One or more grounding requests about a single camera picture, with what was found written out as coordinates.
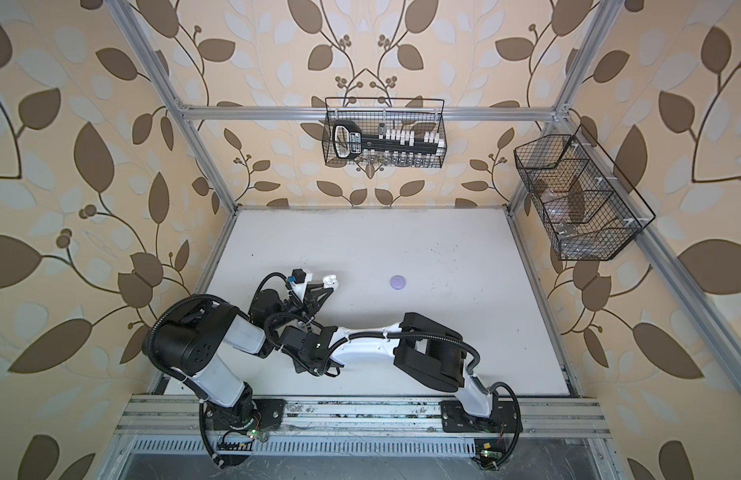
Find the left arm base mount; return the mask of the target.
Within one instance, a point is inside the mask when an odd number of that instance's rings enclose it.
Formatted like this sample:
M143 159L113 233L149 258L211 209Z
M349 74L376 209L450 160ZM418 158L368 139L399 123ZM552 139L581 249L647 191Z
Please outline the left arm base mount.
M200 439L214 465L224 469L246 462L252 443L266 443L268 433L282 425L284 407L283 399L242 399L234 407L200 400Z

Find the white round charging case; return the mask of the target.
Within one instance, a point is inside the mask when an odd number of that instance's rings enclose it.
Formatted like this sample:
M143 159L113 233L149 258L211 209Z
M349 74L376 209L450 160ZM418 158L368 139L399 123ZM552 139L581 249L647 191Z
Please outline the white round charging case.
M334 274L326 275L322 278L322 283L324 284L324 288L336 288L338 287L338 276Z

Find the purple round charging case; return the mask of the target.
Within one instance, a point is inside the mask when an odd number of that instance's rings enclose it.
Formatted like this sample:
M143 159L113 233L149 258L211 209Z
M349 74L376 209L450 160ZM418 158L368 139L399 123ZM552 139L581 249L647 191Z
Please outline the purple round charging case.
M401 275L394 275L390 278L389 285L394 290L402 290L406 286L406 279Z

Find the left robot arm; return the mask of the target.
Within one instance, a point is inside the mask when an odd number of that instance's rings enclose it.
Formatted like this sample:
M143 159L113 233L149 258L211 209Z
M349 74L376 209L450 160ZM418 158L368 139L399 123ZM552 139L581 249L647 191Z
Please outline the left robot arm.
M198 399L232 407L244 397L248 384L220 358L220 346L256 358L279 351L292 360L296 372L320 376L334 362L324 346L308 344L308 336L328 333L316 322L316 313L336 289L335 275L314 282L310 272L294 269L288 275L266 275L246 310L216 295L190 295L150 327L142 352Z

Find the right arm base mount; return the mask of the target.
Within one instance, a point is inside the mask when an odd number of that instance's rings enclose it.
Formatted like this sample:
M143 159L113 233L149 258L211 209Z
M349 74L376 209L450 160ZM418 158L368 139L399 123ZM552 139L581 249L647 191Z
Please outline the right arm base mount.
M484 471L497 471L514 454L523 432L520 404L517 398L494 397L488 418L467 414L457 400L440 402L442 430L445 433L485 433L491 437L475 442L472 460Z

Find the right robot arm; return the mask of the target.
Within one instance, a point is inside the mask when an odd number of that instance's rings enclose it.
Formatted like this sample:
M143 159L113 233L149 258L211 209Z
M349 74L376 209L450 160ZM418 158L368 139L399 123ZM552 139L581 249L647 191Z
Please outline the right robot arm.
M516 394L504 382L485 386L476 375L481 356L461 334L408 312L390 326L356 330L298 325L294 314L278 313L264 323L266 339L294 362L298 373L336 378L356 364L393 365L424 387L454 395L470 422L521 421Z

